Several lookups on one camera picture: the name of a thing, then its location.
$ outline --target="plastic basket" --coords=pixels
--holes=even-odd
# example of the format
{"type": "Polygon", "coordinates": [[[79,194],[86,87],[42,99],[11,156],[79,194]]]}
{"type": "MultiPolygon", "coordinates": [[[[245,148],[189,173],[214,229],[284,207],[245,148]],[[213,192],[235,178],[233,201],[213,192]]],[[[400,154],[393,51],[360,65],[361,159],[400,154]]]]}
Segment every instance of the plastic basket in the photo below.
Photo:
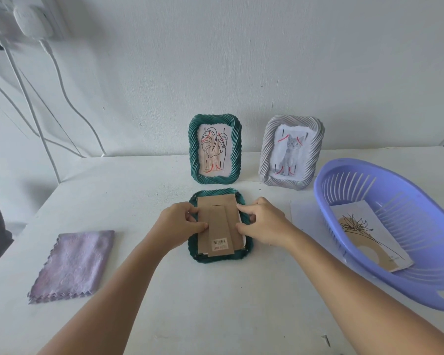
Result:
{"type": "Polygon", "coordinates": [[[444,210],[404,177],[350,158],[329,161],[314,194],[336,244],[368,272],[420,304],[444,311],[444,210]],[[365,200],[414,265],[389,273],[349,240],[331,205],[365,200]]]}

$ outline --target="electrical outlet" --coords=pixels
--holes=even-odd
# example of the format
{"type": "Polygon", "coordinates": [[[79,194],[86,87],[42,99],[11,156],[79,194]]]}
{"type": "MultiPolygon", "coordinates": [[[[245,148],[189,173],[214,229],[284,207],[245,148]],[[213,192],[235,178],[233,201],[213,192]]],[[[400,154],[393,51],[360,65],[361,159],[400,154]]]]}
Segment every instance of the electrical outlet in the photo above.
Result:
{"type": "Polygon", "coordinates": [[[53,27],[54,35],[51,40],[62,41],[69,37],[69,29],[56,0],[0,0],[0,13],[5,14],[5,19],[10,18],[15,5],[32,5],[39,8],[53,27]]]}

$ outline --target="white table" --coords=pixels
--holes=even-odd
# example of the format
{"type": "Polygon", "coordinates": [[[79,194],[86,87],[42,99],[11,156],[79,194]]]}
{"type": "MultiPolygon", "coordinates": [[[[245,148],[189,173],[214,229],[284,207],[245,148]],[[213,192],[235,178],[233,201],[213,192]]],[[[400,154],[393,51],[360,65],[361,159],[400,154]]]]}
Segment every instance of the white table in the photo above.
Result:
{"type": "MultiPolygon", "coordinates": [[[[444,208],[444,148],[326,150],[328,160],[354,157],[407,177],[444,208]]],[[[258,180],[259,153],[244,153],[231,185],[247,202],[263,195],[289,217],[291,200],[314,202],[304,191],[258,180]]],[[[26,295],[59,233],[117,232],[103,282],[153,225],[160,211],[202,189],[188,156],[79,160],[0,259],[0,354],[34,354],[88,298],[28,305],[26,295]]],[[[313,236],[323,238],[325,229],[313,236]]],[[[416,304],[373,280],[444,331],[444,312],[416,304]]],[[[199,264],[187,246],[171,251],[156,270],[136,318],[126,354],[354,354],[302,270],[279,248],[255,243],[239,261],[199,264]],[[331,348],[322,335],[327,334],[331,348]]]]}

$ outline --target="red marks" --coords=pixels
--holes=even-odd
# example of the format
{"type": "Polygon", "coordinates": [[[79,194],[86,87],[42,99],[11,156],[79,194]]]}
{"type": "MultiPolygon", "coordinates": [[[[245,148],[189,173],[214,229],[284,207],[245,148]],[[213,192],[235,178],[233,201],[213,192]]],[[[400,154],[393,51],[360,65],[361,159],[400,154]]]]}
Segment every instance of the red marks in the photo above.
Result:
{"type": "Polygon", "coordinates": [[[209,169],[207,172],[204,172],[204,173],[212,172],[213,169],[214,169],[214,165],[212,165],[211,169],[209,169]]]}
{"type": "Polygon", "coordinates": [[[278,142],[281,142],[282,140],[285,140],[288,137],[289,137],[289,134],[287,134],[285,137],[281,138],[278,142]]]}

